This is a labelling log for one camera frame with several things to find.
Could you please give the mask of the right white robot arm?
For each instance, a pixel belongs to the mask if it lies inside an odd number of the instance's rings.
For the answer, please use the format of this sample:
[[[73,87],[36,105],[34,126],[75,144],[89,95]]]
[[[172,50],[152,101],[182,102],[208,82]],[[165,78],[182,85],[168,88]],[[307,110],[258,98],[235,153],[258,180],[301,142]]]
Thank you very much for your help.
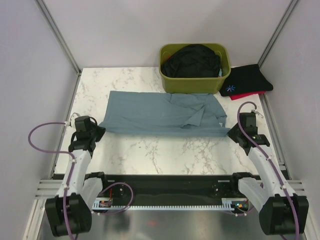
[[[258,133],[256,114],[242,112],[227,136],[244,150],[253,162],[260,181],[251,173],[233,173],[229,191],[235,197],[244,195],[258,211],[259,223],[266,235],[304,233],[309,202],[288,183],[276,160],[270,143]]]

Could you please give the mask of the blue-grey t shirt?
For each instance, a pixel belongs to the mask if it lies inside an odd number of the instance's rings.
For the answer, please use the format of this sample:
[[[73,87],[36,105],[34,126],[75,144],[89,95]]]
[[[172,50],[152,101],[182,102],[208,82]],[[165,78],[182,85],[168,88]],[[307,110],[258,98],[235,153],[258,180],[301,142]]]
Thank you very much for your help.
[[[213,94],[111,91],[100,126],[125,135],[225,137],[226,120]]]

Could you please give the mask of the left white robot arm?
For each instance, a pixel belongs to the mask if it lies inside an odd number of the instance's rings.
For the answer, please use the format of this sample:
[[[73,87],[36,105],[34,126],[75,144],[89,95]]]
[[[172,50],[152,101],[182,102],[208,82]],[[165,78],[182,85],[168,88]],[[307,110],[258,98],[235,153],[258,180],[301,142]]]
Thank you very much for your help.
[[[71,121],[75,129],[68,146],[69,162],[62,184],[53,198],[45,203],[45,212],[54,237],[69,236],[77,239],[92,227],[92,206],[97,196],[110,191],[102,173],[86,175],[96,144],[105,133],[97,121],[88,115]]]

